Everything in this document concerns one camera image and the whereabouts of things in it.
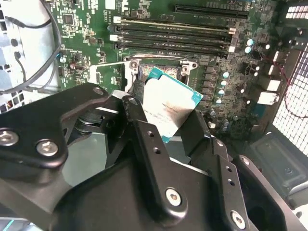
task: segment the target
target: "black mounting arm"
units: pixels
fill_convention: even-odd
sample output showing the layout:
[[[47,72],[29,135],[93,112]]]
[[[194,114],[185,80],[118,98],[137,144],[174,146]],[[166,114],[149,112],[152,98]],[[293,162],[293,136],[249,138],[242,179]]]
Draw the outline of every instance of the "black mounting arm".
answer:
[[[140,92],[87,83],[0,115],[0,202],[51,231],[305,230],[250,160],[229,161],[196,111],[180,129],[192,166],[172,161]],[[71,188],[67,146],[92,132],[107,137],[105,170]]]

